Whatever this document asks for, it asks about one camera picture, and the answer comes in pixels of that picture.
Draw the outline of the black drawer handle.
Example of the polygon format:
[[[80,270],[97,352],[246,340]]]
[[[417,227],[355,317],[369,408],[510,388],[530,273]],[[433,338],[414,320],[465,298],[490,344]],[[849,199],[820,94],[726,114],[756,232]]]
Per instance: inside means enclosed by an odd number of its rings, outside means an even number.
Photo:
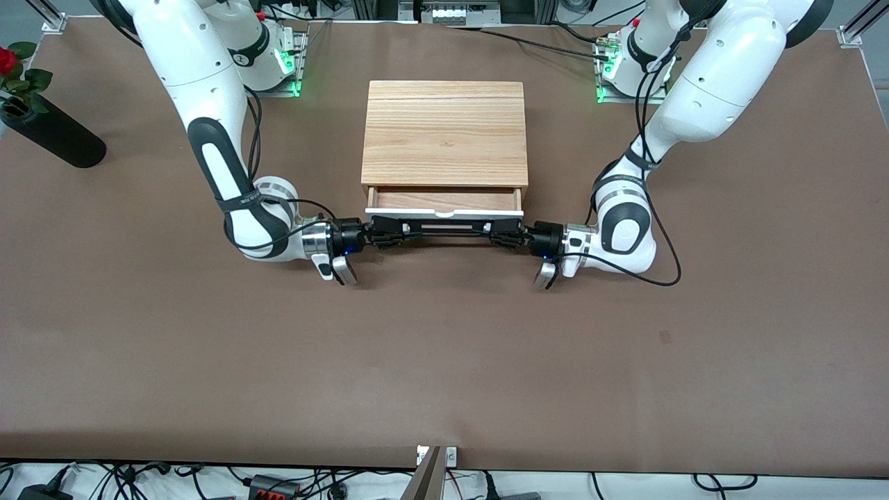
[[[489,238],[492,222],[467,221],[435,222],[432,219],[404,219],[401,224],[402,234],[406,240],[420,238]]]

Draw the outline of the white-fronted drawer with handle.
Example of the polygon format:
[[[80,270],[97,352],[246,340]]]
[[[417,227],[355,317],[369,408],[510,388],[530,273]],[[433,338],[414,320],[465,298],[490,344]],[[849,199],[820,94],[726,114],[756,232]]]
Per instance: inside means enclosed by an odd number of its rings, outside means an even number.
[[[369,187],[365,214],[436,222],[521,219],[523,192],[513,187]]]

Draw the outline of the light wooden drawer cabinet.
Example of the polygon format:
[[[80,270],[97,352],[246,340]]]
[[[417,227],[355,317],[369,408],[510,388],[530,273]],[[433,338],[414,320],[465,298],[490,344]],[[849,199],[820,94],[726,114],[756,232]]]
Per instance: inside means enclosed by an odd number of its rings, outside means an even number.
[[[369,82],[361,183],[513,188],[529,184],[524,86],[512,81]]]

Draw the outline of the white power strip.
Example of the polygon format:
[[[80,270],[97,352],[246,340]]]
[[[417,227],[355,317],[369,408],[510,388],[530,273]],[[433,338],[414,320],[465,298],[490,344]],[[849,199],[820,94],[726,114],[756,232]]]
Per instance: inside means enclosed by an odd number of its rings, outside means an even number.
[[[499,0],[399,0],[400,20],[443,26],[485,26],[502,21]]]

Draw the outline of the black adapter with red connectors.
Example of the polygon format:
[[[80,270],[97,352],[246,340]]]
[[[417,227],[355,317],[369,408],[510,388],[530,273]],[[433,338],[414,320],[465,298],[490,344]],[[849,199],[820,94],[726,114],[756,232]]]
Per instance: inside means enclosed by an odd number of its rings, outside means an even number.
[[[248,500],[297,500],[301,493],[298,482],[262,474],[250,478]]]

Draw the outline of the black cylindrical vase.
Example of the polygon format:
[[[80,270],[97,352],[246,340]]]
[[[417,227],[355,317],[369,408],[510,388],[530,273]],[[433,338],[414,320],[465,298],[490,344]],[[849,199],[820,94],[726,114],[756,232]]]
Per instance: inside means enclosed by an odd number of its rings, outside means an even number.
[[[6,99],[0,105],[0,121],[72,167],[86,169],[102,162],[107,146],[95,133],[40,94],[31,103],[43,111],[24,111],[19,99]]]

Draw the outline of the black power brick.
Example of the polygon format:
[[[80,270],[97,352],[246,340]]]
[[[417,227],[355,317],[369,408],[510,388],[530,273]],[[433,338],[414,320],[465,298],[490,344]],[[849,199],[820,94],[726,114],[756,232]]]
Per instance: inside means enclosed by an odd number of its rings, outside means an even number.
[[[47,485],[36,484],[22,488],[16,500],[73,500],[73,496],[61,490],[52,490]]]

